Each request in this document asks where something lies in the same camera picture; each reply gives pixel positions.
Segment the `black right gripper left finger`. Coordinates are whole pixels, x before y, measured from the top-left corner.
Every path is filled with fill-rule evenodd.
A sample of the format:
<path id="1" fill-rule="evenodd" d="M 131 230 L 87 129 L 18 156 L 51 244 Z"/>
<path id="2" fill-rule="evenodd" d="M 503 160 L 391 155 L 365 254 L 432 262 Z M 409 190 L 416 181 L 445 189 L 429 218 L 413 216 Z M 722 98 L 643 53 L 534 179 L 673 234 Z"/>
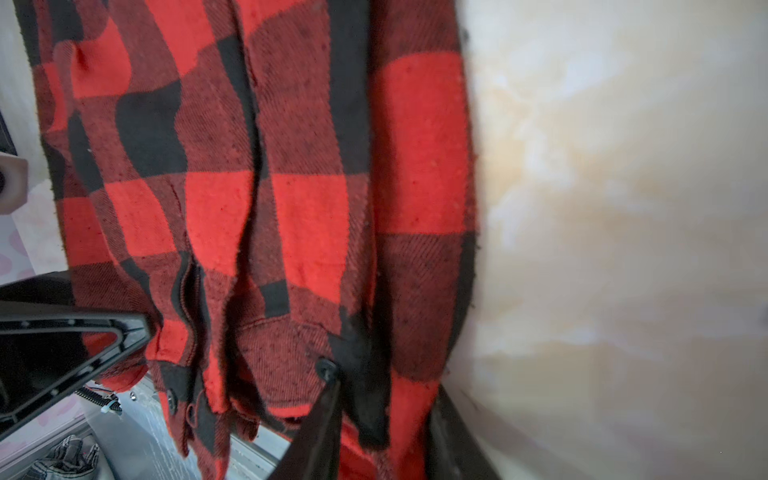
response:
<path id="1" fill-rule="evenodd" d="M 269 480 L 336 480 L 339 472 L 341 382 L 326 382 Z"/>

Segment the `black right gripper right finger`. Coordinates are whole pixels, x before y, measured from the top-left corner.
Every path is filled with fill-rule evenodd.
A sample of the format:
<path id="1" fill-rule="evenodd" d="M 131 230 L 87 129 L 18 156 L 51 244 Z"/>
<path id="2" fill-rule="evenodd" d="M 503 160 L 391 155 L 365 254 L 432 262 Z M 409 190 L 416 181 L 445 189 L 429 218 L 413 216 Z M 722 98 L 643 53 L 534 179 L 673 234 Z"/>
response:
<path id="1" fill-rule="evenodd" d="M 500 480 L 443 386 L 427 421 L 426 473 L 432 480 Z"/>

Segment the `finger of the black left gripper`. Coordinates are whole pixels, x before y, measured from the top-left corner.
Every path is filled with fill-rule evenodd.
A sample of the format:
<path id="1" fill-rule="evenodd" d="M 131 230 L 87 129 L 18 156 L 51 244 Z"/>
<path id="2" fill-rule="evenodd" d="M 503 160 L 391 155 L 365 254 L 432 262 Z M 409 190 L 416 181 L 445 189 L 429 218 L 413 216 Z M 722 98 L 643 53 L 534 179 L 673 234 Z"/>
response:
<path id="1" fill-rule="evenodd" d="M 1 438 L 142 349 L 140 313 L 1 303 Z"/>

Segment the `red black plaid shirt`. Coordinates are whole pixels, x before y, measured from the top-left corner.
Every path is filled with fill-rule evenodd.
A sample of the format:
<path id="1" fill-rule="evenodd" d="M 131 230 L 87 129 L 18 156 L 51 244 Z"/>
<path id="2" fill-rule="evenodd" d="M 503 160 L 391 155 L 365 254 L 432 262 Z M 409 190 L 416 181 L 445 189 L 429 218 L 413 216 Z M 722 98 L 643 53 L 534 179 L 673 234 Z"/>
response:
<path id="1" fill-rule="evenodd" d="M 476 199 L 451 1 L 18 1 L 74 298 L 145 314 L 150 375 L 221 479 L 342 380 L 339 475 L 424 479 Z"/>

